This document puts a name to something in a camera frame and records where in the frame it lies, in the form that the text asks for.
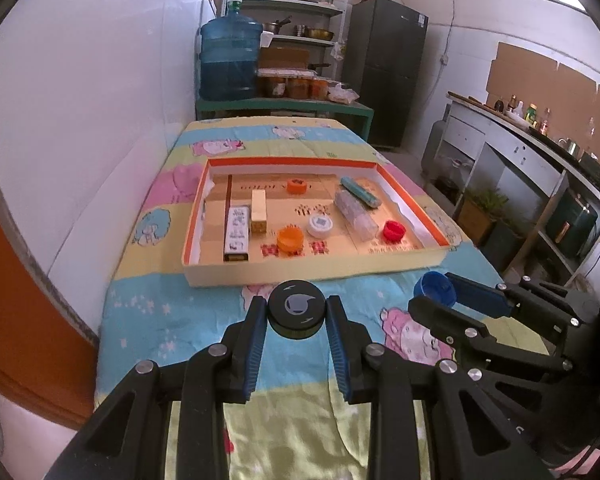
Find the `blue bottle cap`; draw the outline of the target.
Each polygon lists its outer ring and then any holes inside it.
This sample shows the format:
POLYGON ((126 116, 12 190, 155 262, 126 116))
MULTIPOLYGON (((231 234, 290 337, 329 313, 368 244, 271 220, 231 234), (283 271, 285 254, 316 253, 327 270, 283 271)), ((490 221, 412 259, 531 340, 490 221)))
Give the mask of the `blue bottle cap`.
POLYGON ((437 271, 428 271, 422 274, 414 286, 413 295, 427 297, 448 308, 454 307, 457 300, 452 282, 437 271))

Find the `black bottle cap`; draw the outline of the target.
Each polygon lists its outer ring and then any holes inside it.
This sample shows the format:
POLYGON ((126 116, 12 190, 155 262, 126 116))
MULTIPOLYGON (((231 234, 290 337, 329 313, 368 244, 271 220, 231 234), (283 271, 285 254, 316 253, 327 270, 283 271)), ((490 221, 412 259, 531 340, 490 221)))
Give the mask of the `black bottle cap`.
POLYGON ((312 283, 291 280, 278 284, 268 297, 268 322, 287 339, 308 339, 325 318, 325 297, 312 283))

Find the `clear glitter lighter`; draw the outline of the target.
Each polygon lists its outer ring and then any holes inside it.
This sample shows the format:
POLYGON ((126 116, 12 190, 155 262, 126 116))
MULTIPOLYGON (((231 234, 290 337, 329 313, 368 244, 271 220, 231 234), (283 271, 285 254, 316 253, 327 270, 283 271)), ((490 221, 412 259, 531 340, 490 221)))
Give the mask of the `clear glitter lighter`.
POLYGON ((376 237, 379 231, 378 224, 353 194, 344 188, 338 190, 335 193, 334 204, 360 240, 368 242, 376 237))

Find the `red bottle cap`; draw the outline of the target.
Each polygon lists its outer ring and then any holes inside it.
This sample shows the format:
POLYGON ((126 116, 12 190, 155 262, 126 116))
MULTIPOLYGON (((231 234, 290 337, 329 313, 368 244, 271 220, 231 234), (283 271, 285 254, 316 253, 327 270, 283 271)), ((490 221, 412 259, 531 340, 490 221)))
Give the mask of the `red bottle cap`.
POLYGON ((388 220, 382 228, 382 237, 389 243, 398 244, 406 234, 406 227, 397 221, 388 220))

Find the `plain orange bottle cap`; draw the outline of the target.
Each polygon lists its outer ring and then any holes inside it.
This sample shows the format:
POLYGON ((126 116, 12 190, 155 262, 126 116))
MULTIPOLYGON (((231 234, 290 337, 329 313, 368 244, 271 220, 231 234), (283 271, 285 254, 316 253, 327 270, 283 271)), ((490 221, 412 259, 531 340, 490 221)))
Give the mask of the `plain orange bottle cap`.
POLYGON ((285 254, 302 252, 304 234, 298 226, 284 226, 276 235, 276 245, 285 254))

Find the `white QR code cap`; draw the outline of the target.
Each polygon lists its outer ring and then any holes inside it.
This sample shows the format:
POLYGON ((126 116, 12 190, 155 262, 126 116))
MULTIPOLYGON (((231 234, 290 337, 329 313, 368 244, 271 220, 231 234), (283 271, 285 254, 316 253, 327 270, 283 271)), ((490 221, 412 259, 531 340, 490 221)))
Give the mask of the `white QR code cap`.
POLYGON ((311 214, 306 229, 312 237, 324 240, 332 234, 334 222, 328 214, 311 214))

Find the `white Hello Kitty lighter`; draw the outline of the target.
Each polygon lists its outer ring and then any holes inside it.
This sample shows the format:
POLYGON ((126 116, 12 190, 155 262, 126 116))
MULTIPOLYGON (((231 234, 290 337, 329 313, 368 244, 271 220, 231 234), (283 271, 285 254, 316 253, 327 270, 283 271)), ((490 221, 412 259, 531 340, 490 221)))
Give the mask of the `white Hello Kitty lighter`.
POLYGON ((223 260, 225 262, 247 261, 249 258, 248 206, 229 206, 225 221, 223 260))

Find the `gold lighter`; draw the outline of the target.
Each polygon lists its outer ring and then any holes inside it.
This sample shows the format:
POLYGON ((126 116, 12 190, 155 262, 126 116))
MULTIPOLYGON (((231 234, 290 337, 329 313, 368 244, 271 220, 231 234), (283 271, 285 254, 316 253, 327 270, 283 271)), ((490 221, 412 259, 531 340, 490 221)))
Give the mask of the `gold lighter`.
POLYGON ((265 234, 268 227, 268 213, 266 212, 265 190, 251 191, 250 205, 250 230, 252 234, 265 234))

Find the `teal patterned lighter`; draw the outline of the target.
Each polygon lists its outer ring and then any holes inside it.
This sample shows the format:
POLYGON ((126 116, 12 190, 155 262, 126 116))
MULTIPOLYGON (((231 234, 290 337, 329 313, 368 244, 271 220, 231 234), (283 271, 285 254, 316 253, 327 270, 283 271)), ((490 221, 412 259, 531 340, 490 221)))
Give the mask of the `teal patterned lighter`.
POLYGON ((366 188, 363 188, 362 185, 358 184, 352 178, 342 177, 340 184, 368 208, 378 209, 381 206, 381 200, 378 197, 367 191, 366 188))

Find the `orange cap with black label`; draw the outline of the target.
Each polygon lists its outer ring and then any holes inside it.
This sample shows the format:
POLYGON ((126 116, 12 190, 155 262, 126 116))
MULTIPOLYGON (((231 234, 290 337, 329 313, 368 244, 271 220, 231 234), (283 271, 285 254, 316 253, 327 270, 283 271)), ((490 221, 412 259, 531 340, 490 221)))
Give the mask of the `orange cap with black label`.
POLYGON ((308 182, 303 179, 289 179, 286 183, 287 192, 294 195, 306 194, 308 187, 308 182))

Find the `potted green plant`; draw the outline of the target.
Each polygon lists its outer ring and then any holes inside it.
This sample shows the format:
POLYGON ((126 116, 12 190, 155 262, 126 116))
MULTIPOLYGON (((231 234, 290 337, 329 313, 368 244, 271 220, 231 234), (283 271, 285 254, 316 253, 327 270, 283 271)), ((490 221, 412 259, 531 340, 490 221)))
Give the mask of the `potted green plant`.
POLYGON ((508 198, 497 188, 482 191, 467 190, 462 198, 456 223, 479 247, 501 217, 508 198))

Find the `green sauce bottle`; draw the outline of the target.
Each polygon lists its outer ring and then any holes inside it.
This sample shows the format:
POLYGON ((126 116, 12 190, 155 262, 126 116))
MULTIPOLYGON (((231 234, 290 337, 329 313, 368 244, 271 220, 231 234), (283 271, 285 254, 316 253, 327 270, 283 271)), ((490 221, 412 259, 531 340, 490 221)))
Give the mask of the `green sauce bottle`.
POLYGON ((536 123, 538 122, 538 108, 535 104, 529 104, 526 114, 524 114, 524 120, 528 122, 531 127, 536 126, 536 123))

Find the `brown wooden door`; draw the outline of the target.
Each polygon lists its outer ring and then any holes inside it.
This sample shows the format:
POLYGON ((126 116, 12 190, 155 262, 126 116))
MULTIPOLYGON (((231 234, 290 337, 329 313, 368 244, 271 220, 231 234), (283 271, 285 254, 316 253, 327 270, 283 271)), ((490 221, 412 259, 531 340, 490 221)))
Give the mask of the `brown wooden door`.
POLYGON ((52 305, 0 226, 0 393, 72 429, 91 416, 97 351, 52 305))

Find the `blue water jug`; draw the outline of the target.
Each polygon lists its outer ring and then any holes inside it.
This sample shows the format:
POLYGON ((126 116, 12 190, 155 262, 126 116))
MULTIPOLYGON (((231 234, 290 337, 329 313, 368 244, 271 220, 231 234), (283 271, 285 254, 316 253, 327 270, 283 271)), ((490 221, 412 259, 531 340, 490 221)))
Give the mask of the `blue water jug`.
POLYGON ((242 0, 227 0, 226 13, 201 27, 199 95, 238 101, 256 95, 261 23, 242 14, 242 0))

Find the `white storage shelf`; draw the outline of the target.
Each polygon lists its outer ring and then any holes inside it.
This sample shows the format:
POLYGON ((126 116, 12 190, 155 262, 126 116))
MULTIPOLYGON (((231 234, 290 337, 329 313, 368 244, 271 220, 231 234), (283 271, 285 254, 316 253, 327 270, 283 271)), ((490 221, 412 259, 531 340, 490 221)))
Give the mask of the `white storage shelf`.
POLYGON ((309 66, 330 79, 340 76, 350 9, 349 0, 242 0, 243 14, 272 28, 274 47, 307 50, 309 66))

